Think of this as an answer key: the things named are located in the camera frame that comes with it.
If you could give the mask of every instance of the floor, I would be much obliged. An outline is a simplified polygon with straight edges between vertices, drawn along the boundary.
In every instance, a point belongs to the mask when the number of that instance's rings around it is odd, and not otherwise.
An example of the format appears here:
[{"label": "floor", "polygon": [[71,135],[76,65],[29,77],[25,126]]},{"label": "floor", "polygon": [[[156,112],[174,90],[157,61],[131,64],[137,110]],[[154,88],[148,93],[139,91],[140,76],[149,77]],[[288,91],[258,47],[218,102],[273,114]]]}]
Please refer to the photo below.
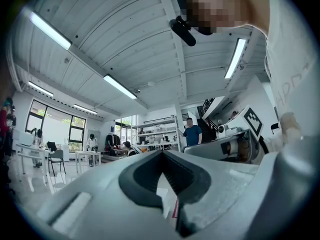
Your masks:
[{"label": "floor", "polygon": [[[44,176],[42,173],[42,168],[34,168],[32,160],[29,158],[24,158],[24,168],[25,174],[22,175],[22,181],[19,181],[18,168],[17,168],[17,155],[14,155],[7,162],[9,166],[9,178],[11,179],[10,187],[15,191],[16,202],[22,204],[30,212],[37,213],[41,205],[49,199],[53,194],[64,188],[67,184],[74,181],[78,177],[76,170],[76,162],[69,161],[65,162],[65,172],[63,166],[61,165],[61,171],[59,168],[59,163],[53,164],[53,169],[55,176],[52,172],[50,165],[50,173],[48,173],[48,161],[45,161],[48,183],[45,183]],[[94,168],[89,167],[88,162],[81,162],[82,172],[87,170],[94,170]],[[169,205],[169,213],[167,216],[168,222],[175,227],[176,218],[173,218],[174,210],[176,206],[177,196],[170,187],[166,177],[161,175],[158,188],[168,189],[167,194],[167,204]]]}]

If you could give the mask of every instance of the red jacket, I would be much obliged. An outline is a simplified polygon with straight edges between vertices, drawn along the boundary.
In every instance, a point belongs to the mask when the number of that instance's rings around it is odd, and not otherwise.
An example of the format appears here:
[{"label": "red jacket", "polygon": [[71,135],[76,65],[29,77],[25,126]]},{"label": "red jacket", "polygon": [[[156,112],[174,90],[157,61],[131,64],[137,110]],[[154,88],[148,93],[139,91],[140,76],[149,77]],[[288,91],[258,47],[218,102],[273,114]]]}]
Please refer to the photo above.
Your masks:
[{"label": "red jacket", "polygon": [[0,111],[0,137],[5,137],[6,132],[10,130],[9,126],[7,126],[7,111],[5,109],[1,109]]}]

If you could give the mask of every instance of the black chair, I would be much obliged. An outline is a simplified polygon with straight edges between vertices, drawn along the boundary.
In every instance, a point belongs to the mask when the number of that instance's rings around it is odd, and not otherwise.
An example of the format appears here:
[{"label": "black chair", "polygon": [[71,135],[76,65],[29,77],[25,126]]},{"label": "black chair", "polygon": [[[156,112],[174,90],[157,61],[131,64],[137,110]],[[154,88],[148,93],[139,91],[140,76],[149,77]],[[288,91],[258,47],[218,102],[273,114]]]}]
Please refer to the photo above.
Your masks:
[{"label": "black chair", "polygon": [[279,128],[279,124],[278,123],[274,123],[273,125],[271,125],[271,131],[272,134],[274,134],[274,130]]},{"label": "black chair", "polygon": [[48,171],[50,173],[50,162],[53,171],[53,176],[56,177],[53,163],[60,163],[60,172],[61,172],[61,163],[63,164],[64,173],[66,173],[65,162],[64,162],[64,152],[61,149],[58,149],[53,154],[48,155]]},{"label": "black chair", "polygon": [[57,147],[56,147],[56,143],[55,143],[55,142],[50,142],[50,141],[48,141],[48,142],[46,143],[46,145],[47,145],[48,149],[51,150],[51,152],[57,150]]}]

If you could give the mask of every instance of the black microphone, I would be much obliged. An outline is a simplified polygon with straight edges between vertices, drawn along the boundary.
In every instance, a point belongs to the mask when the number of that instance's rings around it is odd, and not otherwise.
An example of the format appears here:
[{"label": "black microphone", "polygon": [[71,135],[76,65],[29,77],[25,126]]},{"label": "black microphone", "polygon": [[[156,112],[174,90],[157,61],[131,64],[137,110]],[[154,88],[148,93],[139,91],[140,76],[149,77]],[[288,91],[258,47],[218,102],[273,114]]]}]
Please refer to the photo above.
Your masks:
[{"label": "black microphone", "polygon": [[194,46],[196,39],[189,33],[188,28],[177,19],[169,21],[170,28],[176,33],[188,46]]}]

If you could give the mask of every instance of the fluorescent light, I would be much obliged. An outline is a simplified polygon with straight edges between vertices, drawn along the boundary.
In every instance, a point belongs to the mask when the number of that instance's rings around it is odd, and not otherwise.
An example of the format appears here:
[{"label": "fluorescent light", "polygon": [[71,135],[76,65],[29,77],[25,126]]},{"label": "fluorescent light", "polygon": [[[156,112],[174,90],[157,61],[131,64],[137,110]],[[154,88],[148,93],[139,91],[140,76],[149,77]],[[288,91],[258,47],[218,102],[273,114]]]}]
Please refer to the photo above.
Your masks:
[{"label": "fluorescent light", "polygon": [[129,91],[126,87],[124,87],[121,83],[115,80],[111,75],[107,74],[104,78],[109,84],[113,85],[119,91],[123,92],[125,95],[129,96],[131,99],[135,100],[137,98],[131,91]]},{"label": "fluorescent light", "polygon": [[36,13],[31,12],[30,21],[46,33],[50,38],[56,41],[64,49],[69,50],[71,42],[69,42],[63,35],[56,31],[50,24],[48,24],[44,19],[39,17]]},{"label": "fluorescent light", "polygon": [[51,97],[53,97],[53,96],[54,96],[54,94],[53,94],[52,92],[47,91],[47,90],[45,90],[45,89],[41,88],[40,86],[36,85],[35,83],[33,83],[33,82],[31,82],[31,81],[29,81],[29,83],[28,83],[28,84],[29,84],[30,86],[32,86],[32,87],[34,87],[34,88],[38,89],[39,91],[43,92],[44,94],[47,94],[47,95],[49,95],[49,96],[51,96]]},{"label": "fluorescent light", "polygon": [[232,74],[234,73],[234,71],[236,70],[240,56],[245,48],[246,41],[247,41],[246,39],[239,38],[238,41],[236,42],[235,52],[232,56],[232,60],[229,65],[229,68],[224,76],[225,79],[230,78],[232,76]]},{"label": "fluorescent light", "polygon": [[97,114],[96,111],[92,111],[92,110],[87,109],[87,108],[85,108],[85,107],[83,107],[83,106],[79,106],[79,105],[77,105],[77,104],[74,104],[73,106],[74,106],[75,108],[77,108],[77,109],[81,109],[81,110],[87,111],[87,112],[92,113],[92,114]]}]

